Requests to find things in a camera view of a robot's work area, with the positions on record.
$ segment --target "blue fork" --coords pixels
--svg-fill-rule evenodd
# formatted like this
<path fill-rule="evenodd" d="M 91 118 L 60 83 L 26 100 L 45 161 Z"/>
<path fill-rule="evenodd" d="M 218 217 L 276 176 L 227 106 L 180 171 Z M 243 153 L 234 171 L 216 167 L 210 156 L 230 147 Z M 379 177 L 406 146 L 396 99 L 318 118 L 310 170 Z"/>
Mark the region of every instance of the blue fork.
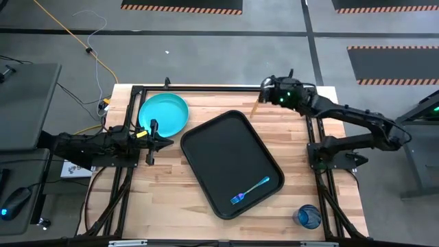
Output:
<path fill-rule="evenodd" d="M 244 199 L 244 196 L 247 194 L 247 193 L 249 193 L 250 191 L 252 191 L 253 189 L 256 189 L 257 187 L 259 187 L 259 186 L 261 186 L 261 185 L 263 185 L 263 184 L 265 184 L 266 182 L 268 182 L 270 180 L 270 178 L 269 177 L 265 177 L 265 178 L 262 178 L 262 180 L 259 182 L 259 183 L 257 183 L 255 186 L 253 186 L 253 187 L 251 187 L 249 190 L 247 190 L 246 192 L 244 192 L 244 193 L 239 193 L 238 194 L 238 196 L 235 196 L 234 198 L 232 198 L 232 199 L 230 199 L 230 202 L 234 205 L 234 204 L 237 204 L 238 202 L 241 202 L 243 199 Z"/>

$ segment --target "black floor mat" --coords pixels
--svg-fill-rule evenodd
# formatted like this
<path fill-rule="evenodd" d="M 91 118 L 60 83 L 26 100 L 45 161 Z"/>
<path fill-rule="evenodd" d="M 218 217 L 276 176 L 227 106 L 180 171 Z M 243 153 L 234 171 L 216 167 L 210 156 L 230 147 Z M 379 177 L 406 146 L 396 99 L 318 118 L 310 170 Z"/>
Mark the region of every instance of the black floor mat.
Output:
<path fill-rule="evenodd" d="M 243 0 L 123 0 L 122 10 L 242 14 Z"/>
<path fill-rule="evenodd" d="M 332 0 L 339 14 L 438 10 L 439 0 Z"/>
<path fill-rule="evenodd" d="M 439 46 L 348 47 L 360 85 L 439 84 Z"/>

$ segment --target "concrete floor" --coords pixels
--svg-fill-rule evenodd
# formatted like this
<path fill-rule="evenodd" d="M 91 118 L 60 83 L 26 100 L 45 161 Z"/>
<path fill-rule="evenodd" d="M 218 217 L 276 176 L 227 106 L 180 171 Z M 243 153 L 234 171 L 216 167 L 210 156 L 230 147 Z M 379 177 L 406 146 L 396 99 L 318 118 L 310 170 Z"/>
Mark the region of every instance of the concrete floor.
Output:
<path fill-rule="evenodd" d="M 242 16 L 142 12 L 120 10 L 121 0 L 41 0 L 52 14 L 72 29 L 96 30 L 102 23 L 93 10 L 108 20 L 107 30 L 180 31 L 174 36 L 94 36 L 99 57 L 121 83 L 259 84 L 269 75 L 286 75 L 289 68 L 303 82 L 316 82 L 301 0 L 244 0 Z M 315 32 L 425 33 L 439 37 L 439 12 L 336 14 L 331 0 L 308 0 Z M 0 13 L 0 28 L 60 29 L 32 0 L 10 1 Z M 195 31 L 185 35 L 184 31 Z M 244 31 L 215 33 L 199 31 Z M 348 58 L 349 45 L 439 45 L 428 38 L 316 38 L 316 52 L 325 86 L 335 86 L 340 103 L 369 108 L 386 117 L 398 117 L 438 86 L 359 86 Z M 67 35 L 0 34 L 0 54 L 35 63 L 62 64 L 59 83 L 83 101 L 99 96 L 94 60 Z M 112 76 L 99 68 L 104 95 L 110 94 Z M 94 112 L 94 106 L 88 106 Z M 45 130 L 56 134 L 95 125 L 59 88 L 56 89 Z M 347 135 L 365 132 L 346 124 Z M 392 242 L 439 246 L 439 197 L 402 201 L 399 194 L 415 189 L 405 154 L 362 150 L 370 162 L 359 168 L 361 201 L 370 236 Z M 47 203 L 45 217 L 54 226 L 42 234 L 29 228 L 20 240 L 72 236 L 84 195 L 58 196 Z M 11 241 L 9 237 L 0 242 Z"/>

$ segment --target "wooden table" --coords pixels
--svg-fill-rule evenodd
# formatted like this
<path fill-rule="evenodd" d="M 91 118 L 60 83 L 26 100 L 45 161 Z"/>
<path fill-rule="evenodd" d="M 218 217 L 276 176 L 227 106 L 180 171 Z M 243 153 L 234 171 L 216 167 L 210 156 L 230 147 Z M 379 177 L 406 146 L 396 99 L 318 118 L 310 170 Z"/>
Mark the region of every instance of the wooden table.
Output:
<path fill-rule="evenodd" d="M 107 127 L 123 124 L 132 85 L 115 85 Z M 148 92 L 148 97 L 158 92 Z M 337 102 L 335 88 L 318 87 L 318 93 Z M 155 165 L 145 163 L 146 152 L 134 170 L 126 213 L 124 238 L 142 239 L 232 239 L 232 240 L 323 240 L 323 228 L 307 230 L 297 226 L 293 213 L 304 204 L 318 207 L 316 181 L 307 163 L 305 145 L 309 142 L 304 117 L 271 104 L 260 104 L 250 120 L 264 144 L 285 174 L 285 185 L 273 196 L 233 220 L 221 220 L 213 213 L 180 149 L 182 134 L 228 110 L 249 116 L 257 93 L 177 92 L 189 105 L 189 122 L 172 137 L 170 147 L 155 154 Z M 344 137 L 341 121 L 324 120 L 327 135 Z M 92 224 L 108 204 L 115 169 L 107 169 L 97 179 L 88 206 Z M 353 177 L 335 170 L 339 204 L 357 229 L 367 235 L 366 222 Z M 331 230 L 335 234 L 333 213 Z M 119 208 L 115 210 L 113 229 Z M 84 232 L 81 224 L 79 232 Z"/>

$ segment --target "plastic cup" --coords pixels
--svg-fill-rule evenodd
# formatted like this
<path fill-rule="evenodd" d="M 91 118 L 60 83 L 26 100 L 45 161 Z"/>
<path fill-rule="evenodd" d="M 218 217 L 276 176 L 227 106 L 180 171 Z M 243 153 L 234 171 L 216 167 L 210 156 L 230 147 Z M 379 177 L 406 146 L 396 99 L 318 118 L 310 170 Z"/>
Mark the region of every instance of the plastic cup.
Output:
<path fill-rule="evenodd" d="M 299 226 L 316 229 L 322 222 L 322 216 L 315 206 L 306 204 L 294 212 L 293 221 Z"/>

